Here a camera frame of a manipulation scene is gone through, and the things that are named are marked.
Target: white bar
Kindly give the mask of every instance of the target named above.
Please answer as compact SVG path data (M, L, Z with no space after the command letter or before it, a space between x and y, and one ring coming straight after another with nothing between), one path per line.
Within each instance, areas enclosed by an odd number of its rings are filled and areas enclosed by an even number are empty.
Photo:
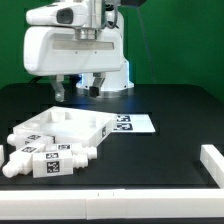
M224 217L224 190L129 190L128 219Z
M214 145L202 145L200 160L218 186L224 189L224 157L222 154Z
M0 220L85 219L85 191L0 191Z
M0 191L0 220L224 217L223 189Z

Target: white paper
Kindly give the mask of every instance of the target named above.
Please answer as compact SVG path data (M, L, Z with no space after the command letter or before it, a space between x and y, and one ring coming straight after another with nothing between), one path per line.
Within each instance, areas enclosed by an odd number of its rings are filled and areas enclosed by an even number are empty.
M153 133L155 128L148 114L119 114L113 132Z

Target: black tabletop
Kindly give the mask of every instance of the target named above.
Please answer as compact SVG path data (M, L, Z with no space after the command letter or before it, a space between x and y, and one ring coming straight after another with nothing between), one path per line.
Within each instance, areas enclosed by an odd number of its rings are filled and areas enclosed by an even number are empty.
M200 149L202 144L214 144L224 151L224 104L200 87L136 85L133 95L114 99L89 98L69 89L67 100L58 103L48 84L12 84L0 90L0 100L0 144L6 159L14 150L6 144L12 128L52 106L149 114L156 129L153 134L110 134L98 146L98 159L73 176L33 179L31 173L8 179L0 172L0 190L218 188L200 163ZM205 223L204 219L195 220L181 223ZM156 220L167 222L174 220Z

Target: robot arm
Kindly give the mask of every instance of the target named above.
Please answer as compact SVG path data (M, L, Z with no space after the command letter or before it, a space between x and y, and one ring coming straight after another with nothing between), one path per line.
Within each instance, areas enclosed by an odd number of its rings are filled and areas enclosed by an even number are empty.
M124 22L117 6L137 6L144 1L62 0L28 11L26 18L32 27L25 35L25 68L33 75L51 76L56 96L61 94L59 101L64 99L61 77L69 74L82 74L85 81L77 88L91 96L103 95L101 90L126 91L133 84L127 76ZM106 4L113 4L115 9L107 12ZM114 21L112 25L106 18Z

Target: white box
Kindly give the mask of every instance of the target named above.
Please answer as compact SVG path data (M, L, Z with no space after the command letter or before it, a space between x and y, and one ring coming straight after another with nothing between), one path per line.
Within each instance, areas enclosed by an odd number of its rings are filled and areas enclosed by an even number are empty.
M217 185L224 189L224 157L214 145L202 145L200 160Z
M35 153L33 155L33 177L51 177L73 174L71 150Z
M42 134L55 143L82 143L97 147L116 127L117 115L63 107L52 107L13 128L15 135Z

